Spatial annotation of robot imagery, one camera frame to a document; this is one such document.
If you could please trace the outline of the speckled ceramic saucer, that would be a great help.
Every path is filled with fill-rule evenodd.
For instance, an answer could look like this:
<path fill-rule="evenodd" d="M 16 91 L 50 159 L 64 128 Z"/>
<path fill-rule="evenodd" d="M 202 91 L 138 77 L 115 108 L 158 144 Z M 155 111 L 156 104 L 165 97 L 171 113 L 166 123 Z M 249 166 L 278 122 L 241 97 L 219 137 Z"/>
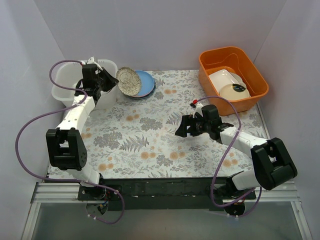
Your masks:
<path fill-rule="evenodd" d="M 142 81 L 139 75 L 129 67 L 121 67 L 116 73 L 119 90 L 127 96 L 137 95 L 142 88 Z"/>

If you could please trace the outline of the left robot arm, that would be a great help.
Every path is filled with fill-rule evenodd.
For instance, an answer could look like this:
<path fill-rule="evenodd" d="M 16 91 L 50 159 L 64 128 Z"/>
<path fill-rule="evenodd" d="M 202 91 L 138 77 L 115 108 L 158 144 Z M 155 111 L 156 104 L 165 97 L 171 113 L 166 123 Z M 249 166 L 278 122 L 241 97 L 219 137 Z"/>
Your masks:
<path fill-rule="evenodd" d="M 82 62 L 82 79 L 75 86 L 71 109 L 45 136 L 50 164 L 72 175 L 95 200 L 103 199 L 108 191 L 100 183 L 102 175 L 87 164 L 88 153 L 81 134 L 102 93 L 109 92 L 117 83 L 118 80 L 95 60 Z"/>

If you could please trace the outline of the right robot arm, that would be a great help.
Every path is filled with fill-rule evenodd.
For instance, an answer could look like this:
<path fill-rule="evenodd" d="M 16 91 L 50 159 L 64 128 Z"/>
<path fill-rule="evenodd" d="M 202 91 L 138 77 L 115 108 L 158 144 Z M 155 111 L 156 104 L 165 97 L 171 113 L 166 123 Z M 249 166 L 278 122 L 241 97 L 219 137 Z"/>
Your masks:
<path fill-rule="evenodd" d="M 280 138 L 265 139 L 240 131 L 233 124 L 223 122 L 215 105 L 194 105 L 193 114 L 183 115 L 175 132 L 186 138 L 208 134 L 212 140 L 234 148 L 252 160 L 253 169 L 229 176 L 219 191 L 237 199 L 245 190 L 261 187 L 272 190 L 294 179 L 298 170 Z"/>

